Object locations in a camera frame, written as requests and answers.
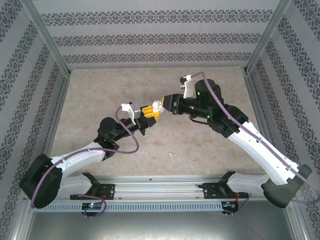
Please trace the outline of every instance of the metal floor panel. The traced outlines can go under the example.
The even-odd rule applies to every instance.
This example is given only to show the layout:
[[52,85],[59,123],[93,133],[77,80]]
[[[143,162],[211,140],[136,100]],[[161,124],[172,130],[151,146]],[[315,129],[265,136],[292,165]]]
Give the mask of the metal floor panel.
[[220,212],[35,212],[27,240],[292,240],[288,215],[250,201],[234,217]]

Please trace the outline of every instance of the beige floor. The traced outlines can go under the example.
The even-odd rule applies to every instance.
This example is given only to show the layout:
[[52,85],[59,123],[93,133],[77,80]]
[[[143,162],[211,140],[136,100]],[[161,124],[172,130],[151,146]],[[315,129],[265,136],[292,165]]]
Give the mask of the beige floor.
[[[114,117],[120,104],[131,101],[140,106],[150,105],[162,96],[183,93],[180,76],[200,71],[220,85],[225,103],[239,107],[257,127],[240,67],[76,69],[72,73],[51,156],[92,142],[100,121]],[[139,132],[135,136],[140,143],[137,153],[116,153],[79,173],[90,172],[96,176],[222,175],[229,170],[264,173],[241,148],[208,126],[191,122],[187,115],[165,111],[158,123],[147,129],[145,136]],[[135,148],[130,137],[118,144],[124,151]]]

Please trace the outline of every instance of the patterned wallpaper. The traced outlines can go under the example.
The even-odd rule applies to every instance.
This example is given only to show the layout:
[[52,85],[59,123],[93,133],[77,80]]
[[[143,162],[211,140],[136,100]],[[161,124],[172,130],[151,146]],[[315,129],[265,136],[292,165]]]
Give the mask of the patterned wallpaper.
[[[320,1],[294,0],[251,73],[273,144],[312,168],[320,186]],[[303,186],[297,197],[317,196]],[[320,204],[300,205],[311,239],[320,239]]]
[[18,0],[1,1],[0,240],[10,235],[23,194],[19,181],[44,151],[65,80]]
[[279,0],[36,0],[70,69],[244,67]]

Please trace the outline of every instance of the purple cable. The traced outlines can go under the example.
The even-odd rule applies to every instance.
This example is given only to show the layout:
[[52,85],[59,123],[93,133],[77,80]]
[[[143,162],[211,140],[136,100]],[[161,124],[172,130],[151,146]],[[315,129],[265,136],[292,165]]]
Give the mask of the purple cable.
[[256,232],[249,224],[246,224],[246,219],[243,219],[242,217],[237,216],[238,219],[240,219],[240,222],[244,225],[246,225],[253,233],[259,236],[262,240],[265,240],[263,236],[261,236],[258,232]]
[[[68,156],[65,156],[63,159],[60,159],[59,161],[57,161],[55,164],[53,164],[44,174],[43,176],[41,177],[38,185],[36,186],[35,190],[34,190],[34,193],[33,193],[33,196],[32,196],[32,199],[31,199],[31,203],[30,203],[30,207],[32,209],[35,208],[35,200],[36,200],[36,197],[38,195],[38,192],[39,192],[39,189],[42,185],[42,183],[44,182],[44,180],[46,179],[46,177],[48,176],[48,174],[51,172],[52,169],[54,169],[57,165],[59,165],[60,163],[62,163],[63,161],[66,161],[67,159],[73,157],[74,155],[77,155],[77,154],[80,154],[80,153],[83,153],[83,152],[89,152],[89,151],[105,151],[105,152],[114,152],[114,153],[119,153],[119,154],[134,154],[136,153],[138,150],[139,150],[139,143],[138,143],[138,140],[136,139],[136,137],[134,136],[134,134],[126,127],[126,125],[124,125],[124,123],[120,120],[120,118],[118,117],[118,113],[120,111],[121,107],[118,107],[118,109],[115,111],[115,118],[116,120],[118,121],[118,123],[124,128],[124,130],[126,130],[128,132],[128,134],[133,138],[135,144],[136,144],[136,148],[135,150],[133,151],[119,151],[119,150],[114,150],[114,149],[108,149],[108,148],[102,148],[102,147],[92,147],[92,148],[86,148],[86,149],[81,149],[81,150],[78,150],[78,151],[75,151],[71,154],[69,154]],[[89,195],[84,195],[84,194],[75,194],[75,195],[78,195],[78,196],[82,196],[82,197],[87,197],[87,198],[93,198],[93,199],[98,199],[98,200],[101,200],[104,204],[105,204],[105,208],[97,213],[95,216],[99,216],[101,215],[107,208],[107,203],[104,199],[100,198],[100,197],[96,197],[96,196],[89,196]]]
[[49,169],[43,174],[43,176],[41,177],[38,185],[36,186],[35,190],[34,190],[34,193],[33,193],[33,196],[31,198],[31,204],[30,204],[30,207],[32,209],[35,208],[35,200],[36,200],[36,197],[38,195],[38,191],[42,185],[42,183],[44,182],[44,180],[46,179],[46,177],[48,176],[48,174],[51,172],[52,169],[54,169],[57,165],[59,165],[60,163],[62,163],[63,160],[60,159],[59,161],[57,161],[55,164],[53,164],[51,167],[49,167]]
[[[241,212],[244,208],[245,208],[245,206],[248,204],[248,202],[249,202],[249,199],[251,198],[251,196],[252,196],[252,193],[250,193],[249,194],[249,196],[248,196],[248,198],[244,201],[244,203],[241,205],[241,207],[238,209],[238,211],[236,211],[235,213],[232,213],[232,211],[229,211],[229,210],[223,210],[224,212],[226,212],[226,213],[229,213],[229,214],[232,214],[232,216],[236,216],[236,215],[238,215],[239,214],[239,212]],[[237,216],[237,218],[239,218],[239,219],[241,219],[241,222],[243,223],[243,224],[245,224],[245,220],[244,219],[242,219],[241,217],[239,217],[239,216]],[[256,232],[250,225],[248,225],[248,224],[245,224],[252,232],[254,232],[256,235],[258,235],[261,239],[265,239],[263,236],[261,236],[258,232]]]
[[205,85],[208,88],[209,92],[211,93],[212,97],[214,98],[214,100],[216,101],[216,103],[219,105],[219,107],[222,109],[222,111],[225,113],[225,115],[227,115],[229,117],[229,119],[231,121],[233,121],[235,124],[237,124],[241,129],[243,129],[247,134],[249,134],[251,137],[253,137],[254,139],[256,139],[258,142],[260,142],[266,149],[268,149],[283,165],[285,165],[288,169],[290,169],[291,172],[293,172],[296,176],[298,176],[302,181],[304,181],[306,184],[308,184],[311,188],[313,188],[315,190],[315,192],[318,195],[318,198],[316,200],[313,201],[299,201],[299,200],[294,200],[292,199],[291,202],[294,203],[298,203],[298,204],[316,204],[318,202],[320,202],[320,189],[318,189],[312,182],[310,182],[309,180],[307,180],[306,178],[304,178],[300,173],[298,173],[297,171],[295,171],[294,169],[292,169],[290,167],[290,165],[284,161],[267,143],[265,143],[261,138],[257,137],[254,133],[252,133],[249,129],[247,129],[245,126],[243,126],[240,122],[238,122],[228,111],[227,109],[224,107],[224,105],[220,102],[219,98],[217,97],[217,95],[215,94],[215,92],[212,90],[212,88],[210,87],[210,84],[207,80],[207,77],[205,75],[205,73],[203,71],[198,72],[194,75],[191,76],[191,78],[195,78],[199,75],[202,75]]

